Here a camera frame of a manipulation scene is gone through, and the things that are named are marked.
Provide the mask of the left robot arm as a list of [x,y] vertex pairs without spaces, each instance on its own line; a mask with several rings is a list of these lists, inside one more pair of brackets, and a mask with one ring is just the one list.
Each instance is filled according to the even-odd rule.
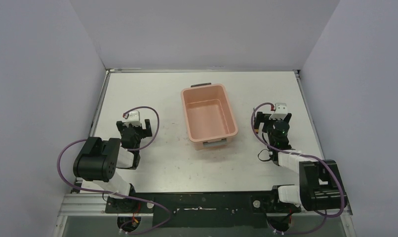
[[144,122],[145,128],[139,120],[117,121],[120,138],[106,141],[88,137],[75,159],[73,173],[76,177],[112,192],[107,200],[108,208],[112,210],[129,213],[141,207],[141,202],[131,196],[135,193],[134,186],[124,181],[117,169],[135,170],[138,167],[141,140],[153,136],[150,120]]

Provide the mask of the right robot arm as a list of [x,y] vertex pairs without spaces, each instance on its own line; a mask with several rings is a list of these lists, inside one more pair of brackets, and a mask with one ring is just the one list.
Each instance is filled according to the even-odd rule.
[[288,139],[291,114],[280,119],[271,117],[263,112],[253,114],[254,133],[261,135],[260,141],[269,152],[268,161],[298,174],[298,184],[275,186],[276,193],[268,197],[269,208],[279,212],[289,203],[317,213],[336,209],[341,214],[348,200],[337,163],[292,148]]

